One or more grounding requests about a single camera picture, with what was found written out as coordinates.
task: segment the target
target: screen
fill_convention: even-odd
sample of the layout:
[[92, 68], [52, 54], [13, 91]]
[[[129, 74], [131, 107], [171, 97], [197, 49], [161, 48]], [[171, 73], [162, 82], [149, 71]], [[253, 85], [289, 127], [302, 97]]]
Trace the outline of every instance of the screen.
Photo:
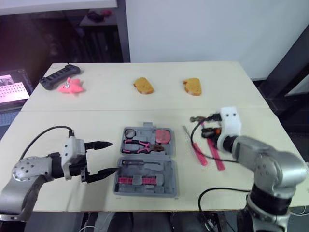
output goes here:
[[25, 70], [0, 73], [0, 110], [22, 107], [32, 92]]

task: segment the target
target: wooden table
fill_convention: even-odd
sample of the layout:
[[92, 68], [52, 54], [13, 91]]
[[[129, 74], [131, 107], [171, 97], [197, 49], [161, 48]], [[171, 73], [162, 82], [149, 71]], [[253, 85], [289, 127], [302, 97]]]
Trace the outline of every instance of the wooden table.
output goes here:
[[[63, 67], [54, 64], [51, 70]], [[226, 170], [218, 171], [214, 161], [202, 167], [189, 146], [185, 125], [192, 130], [191, 116], [208, 116], [222, 106], [238, 108], [242, 134], [266, 142], [276, 149], [300, 156], [277, 117], [267, 107], [251, 80], [235, 62], [190, 62], [161, 64], [78, 64], [83, 69], [85, 93], [64, 95], [47, 91], [38, 85], [30, 100], [19, 113], [0, 142], [0, 189], [11, 177], [11, 169], [29, 142], [44, 129], [67, 125], [77, 138], [85, 142], [109, 141], [114, 146], [87, 153], [91, 174], [100, 169], [115, 167], [121, 157], [122, 131], [127, 126], [142, 126], [153, 122], [157, 127], [171, 128], [175, 133], [178, 195], [175, 198], [116, 196], [112, 191], [114, 174], [104, 180], [86, 184], [80, 177], [64, 178], [43, 185], [35, 211], [182, 211], [197, 210], [199, 194], [212, 187], [251, 189], [253, 173], [239, 164], [225, 163]], [[141, 95], [132, 83], [145, 76], [155, 93]], [[203, 94], [188, 95], [182, 80], [199, 77]], [[46, 156], [61, 151], [67, 131], [50, 131], [28, 151], [28, 156]], [[210, 154], [205, 140], [194, 138], [202, 151]], [[220, 154], [230, 159], [229, 154]], [[207, 193], [202, 201], [205, 210], [243, 208], [245, 194], [232, 191]], [[309, 204], [309, 178], [297, 186], [291, 206]]]

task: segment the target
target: wire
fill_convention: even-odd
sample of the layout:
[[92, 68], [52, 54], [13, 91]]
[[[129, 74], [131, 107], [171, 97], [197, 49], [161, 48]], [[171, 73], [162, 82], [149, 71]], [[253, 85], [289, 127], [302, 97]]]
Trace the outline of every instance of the wire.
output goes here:
[[309, 215], [309, 213], [305, 213], [304, 212], [306, 211], [306, 206], [304, 207], [304, 210], [303, 212], [301, 213], [293, 213], [293, 212], [290, 212], [291, 215], [294, 215], [294, 216], [305, 216], [305, 215]]
[[78, 232], [81, 232], [83, 229], [85, 229], [85, 228], [95, 228], [96, 229], [96, 227], [95, 226], [84, 226], [84, 227], [82, 227]]
[[198, 201], [197, 201], [197, 204], [198, 204], [198, 209], [199, 209], [199, 212], [201, 213], [202, 217], [204, 218], [205, 221], [207, 221], [207, 218], [205, 217], [204, 215], [204, 212], [201, 208], [201, 200], [202, 200], [202, 197], [204, 196], [205, 193], [209, 192], [209, 191], [213, 191], [213, 190], [231, 190], [231, 191], [238, 191], [238, 192], [250, 192], [251, 190], [243, 190], [243, 189], [237, 189], [237, 188], [222, 188], [222, 187], [219, 187], [219, 188], [209, 188], [205, 191], [203, 191], [199, 197], [198, 197]]
[[301, 212], [301, 213], [293, 213], [293, 212], [290, 212], [292, 215], [301, 215], [301, 214], [303, 214], [304, 212], [306, 211], [306, 206], [304, 207], [304, 210], [303, 210], [303, 212]]
[[204, 120], [199, 121], [199, 123], [194, 127], [194, 129], [193, 129], [192, 132], [191, 132], [190, 140], [191, 140], [191, 146], [192, 146], [192, 148], [193, 148], [196, 152], [198, 152], [199, 154], [201, 154], [201, 155], [203, 155], [203, 156], [205, 156], [205, 157], [207, 157], [207, 158], [209, 158], [209, 159], [212, 159], [212, 160], [214, 159], [214, 160], [219, 160], [219, 161], [224, 161], [224, 162], [238, 163], [238, 162], [235, 161], [235, 160], [230, 160], [230, 159], [226, 159], [226, 160], [225, 160], [225, 159], [218, 159], [218, 158], [214, 158], [214, 157], [205, 155], [204, 153], [200, 152], [200, 151], [195, 147], [194, 142], [193, 142], [193, 135], [194, 135], [195, 131], [197, 130], [197, 128], [198, 128], [204, 121], [206, 121], [206, 118], [205, 118]]
[[291, 213], [292, 215], [294, 215], [294, 216], [306, 216], [306, 215], [309, 215], [309, 213], [305, 213], [305, 214], [293, 214], [293, 213]]
[[24, 150], [23, 154], [21, 155], [21, 157], [19, 158], [19, 160], [22, 160], [24, 157], [25, 157], [25, 154], [27, 153], [27, 151], [29, 150], [29, 148], [34, 144], [35, 141], [38, 140], [38, 138], [40, 138], [43, 134], [45, 134], [46, 132], [48, 131], [51, 131], [53, 129], [56, 129], [56, 128], [65, 128], [65, 129], [68, 129], [69, 130], [69, 137], [71, 135], [74, 135], [74, 131], [70, 128], [70, 127], [67, 127], [67, 126], [54, 126], [54, 127], [51, 127], [51, 128], [48, 128], [44, 131], [42, 131], [37, 137], [35, 137], [31, 143], [26, 147], [26, 149]]
[[105, 220], [104, 220], [104, 222], [103, 222], [103, 228], [104, 228], [104, 226], [105, 226], [105, 223], [106, 223], [106, 221], [107, 221], [109, 215], [111, 215], [112, 213], [113, 213], [113, 212], [109, 212], [109, 214], [106, 216], [106, 218], [105, 218]]
[[233, 227], [230, 225], [230, 223], [228, 223], [228, 221], [226, 220], [226, 223], [228, 224], [228, 226], [232, 229], [232, 231], [236, 232]]

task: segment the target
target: pliers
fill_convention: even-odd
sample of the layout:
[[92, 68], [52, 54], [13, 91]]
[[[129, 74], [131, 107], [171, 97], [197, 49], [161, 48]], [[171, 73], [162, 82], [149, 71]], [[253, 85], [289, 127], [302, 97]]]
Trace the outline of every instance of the pliers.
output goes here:
[[149, 142], [145, 142], [145, 141], [127, 139], [127, 140], [124, 140], [124, 143], [125, 144], [138, 144], [138, 145], [143, 146], [144, 148], [139, 149], [139, 150], [135, 150], [135, 151], [130, 151], [130, 150], [122, 149], [123, 153], [131, 153], [131, 154], [144, 153], [144, 154], [149, 154], [151, 151], [164, 151], [164, 147], [163, 146], [161, 146], [161, 145], [152, 145]]

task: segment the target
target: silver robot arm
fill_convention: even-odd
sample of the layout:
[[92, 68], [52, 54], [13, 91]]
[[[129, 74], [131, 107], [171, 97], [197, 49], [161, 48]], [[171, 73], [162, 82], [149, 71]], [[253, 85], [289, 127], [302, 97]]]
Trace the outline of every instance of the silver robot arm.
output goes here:
[[101, 141], [85, 143], [71, 135], [61, 154], [21, 159], [13, 167], [11, 179], [0, 194], [0, 232], [24, 231], [44, 183], [62, 177], [70, 180], [72, 176], [78, 175], [82, 182], [92, 183], [117, 171], [117, 168], [108, 168], [89, 175], [87, 169], [87, 150], [103, 149], [111, 145]]
[[290, 217], [288, 207], [296, 185], [307, 175], [305, 162], [290, 152], [277, 151], [246, 136], [235, 138], [232, 155], [254, 172], [247, 206], [238, 214], [239, 232], [286, 232]]
[[238, 214], [238, 232], [286, 232], [288, 207], [296, 185], [305, 180], [308, 172], [305, 162], [290, 152], [277, 151], [256, 139], [241, 136], [235, 107], [190, 120], [217, 121], [220, 127], [202, 129], [202, 137], [212, 139], [219, 150], [232, 153], [239, 164], [254, 172], [247, 205]]

